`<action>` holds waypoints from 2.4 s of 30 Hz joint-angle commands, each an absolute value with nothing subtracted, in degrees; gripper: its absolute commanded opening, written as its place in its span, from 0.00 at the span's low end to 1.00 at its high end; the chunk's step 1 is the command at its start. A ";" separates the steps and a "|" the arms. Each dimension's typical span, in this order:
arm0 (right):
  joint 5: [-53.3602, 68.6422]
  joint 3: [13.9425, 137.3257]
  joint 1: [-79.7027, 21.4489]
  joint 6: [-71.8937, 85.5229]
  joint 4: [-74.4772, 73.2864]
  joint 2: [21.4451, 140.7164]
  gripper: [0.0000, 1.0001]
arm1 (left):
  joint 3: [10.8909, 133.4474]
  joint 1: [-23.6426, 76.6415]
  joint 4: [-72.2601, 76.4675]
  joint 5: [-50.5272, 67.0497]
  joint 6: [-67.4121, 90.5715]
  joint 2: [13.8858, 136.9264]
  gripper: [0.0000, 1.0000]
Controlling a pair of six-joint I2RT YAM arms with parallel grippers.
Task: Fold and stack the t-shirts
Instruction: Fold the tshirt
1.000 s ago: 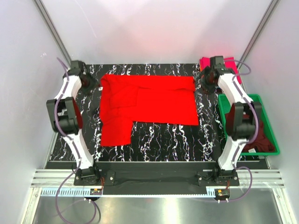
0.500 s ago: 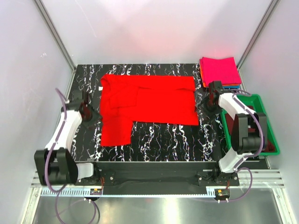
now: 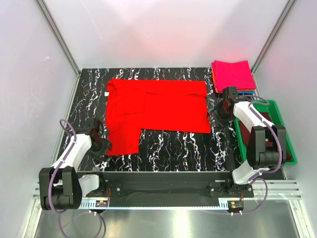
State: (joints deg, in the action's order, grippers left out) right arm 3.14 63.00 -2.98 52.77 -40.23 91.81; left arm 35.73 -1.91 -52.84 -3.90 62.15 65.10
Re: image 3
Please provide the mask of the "red t shirt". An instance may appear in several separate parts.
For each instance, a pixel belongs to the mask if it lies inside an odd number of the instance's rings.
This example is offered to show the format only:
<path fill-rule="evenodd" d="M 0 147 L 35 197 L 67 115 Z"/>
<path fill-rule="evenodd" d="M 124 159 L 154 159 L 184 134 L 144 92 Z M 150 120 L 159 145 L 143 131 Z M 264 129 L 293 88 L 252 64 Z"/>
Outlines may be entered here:
<path fill-rule="evenodd" d="M 106 86 L 109 156 L 138 153 L 143 129 L 211 132 L 203 81 L 113 78 Z"/>

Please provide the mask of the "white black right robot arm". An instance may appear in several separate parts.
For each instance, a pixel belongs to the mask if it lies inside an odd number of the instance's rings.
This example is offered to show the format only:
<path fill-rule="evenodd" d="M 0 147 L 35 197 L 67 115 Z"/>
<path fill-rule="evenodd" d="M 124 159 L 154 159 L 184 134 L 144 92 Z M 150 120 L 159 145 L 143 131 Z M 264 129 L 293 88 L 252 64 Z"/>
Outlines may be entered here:
<path fill-rule="evenodd" d="M 239 95 L 234 86 L 222 91 L 223 99 L 212 111 L 216 128 L 223 129 L 238 119 L 250 133 L 246 160 L 232 170 L 223 190 L 237 196 L 263 173 L 275 173 L 286 161 L 287 132 L 282 125 L 275 125 L 255 108 L 256 104 L 268 106 L 269 101 L 255 95 Z"/>

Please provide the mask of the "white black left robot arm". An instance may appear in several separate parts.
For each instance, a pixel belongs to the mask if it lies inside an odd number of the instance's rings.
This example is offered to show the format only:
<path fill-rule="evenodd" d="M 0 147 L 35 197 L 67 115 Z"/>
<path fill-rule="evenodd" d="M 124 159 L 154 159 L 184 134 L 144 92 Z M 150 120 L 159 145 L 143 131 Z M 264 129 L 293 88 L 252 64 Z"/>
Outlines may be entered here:
<path fill-rule="evenodd" d="M 79 178 L 77 171 L 85 155 L 102 157 L 111 149 L 111 142 L 100 136 L 104 127 L 97 118 L 88 119 L 77 129 L 65 119 L 60 119 L 59 124 L 70 142 L 50 167 L 39 172 L 41 208 L 56 213 L 78 209 L 82 198 L 90 192 L 95 196 L 106 193 L 107 184 L 97 174 Z"/>

